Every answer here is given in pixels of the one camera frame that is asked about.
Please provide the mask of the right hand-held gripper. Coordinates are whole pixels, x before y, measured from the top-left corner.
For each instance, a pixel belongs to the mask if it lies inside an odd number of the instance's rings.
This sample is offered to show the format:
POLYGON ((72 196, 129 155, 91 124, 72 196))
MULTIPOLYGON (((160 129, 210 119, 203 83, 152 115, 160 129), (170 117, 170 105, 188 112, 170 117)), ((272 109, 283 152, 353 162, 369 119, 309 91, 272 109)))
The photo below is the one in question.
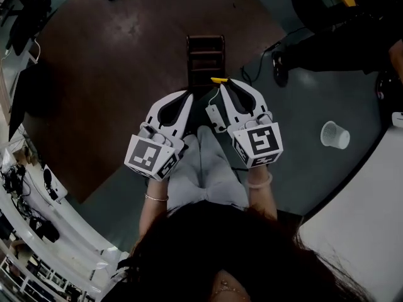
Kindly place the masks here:
MULTIPOLYGON (((267 110, 263 95, 245 82, 231 79, 230 84, 220 85, 220 92, 230 124, 267 110)), ((283 153, 279 124, 273 122, 271 113, 246 121, 231 132, 231 137, 233 148, 248 169, 272 164, 283 153)))

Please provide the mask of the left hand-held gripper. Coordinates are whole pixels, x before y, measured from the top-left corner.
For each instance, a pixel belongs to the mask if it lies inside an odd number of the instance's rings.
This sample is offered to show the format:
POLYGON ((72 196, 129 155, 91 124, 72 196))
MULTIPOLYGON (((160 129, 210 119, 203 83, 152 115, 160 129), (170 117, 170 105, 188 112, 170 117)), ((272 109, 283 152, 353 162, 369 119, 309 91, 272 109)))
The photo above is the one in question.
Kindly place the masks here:
POLYGON ((124 164, 150 179, 167 178, 184 149, 183 133, 193 101, 192 93, 178 91, 155 102, 139 133, 132 135, 124 164))

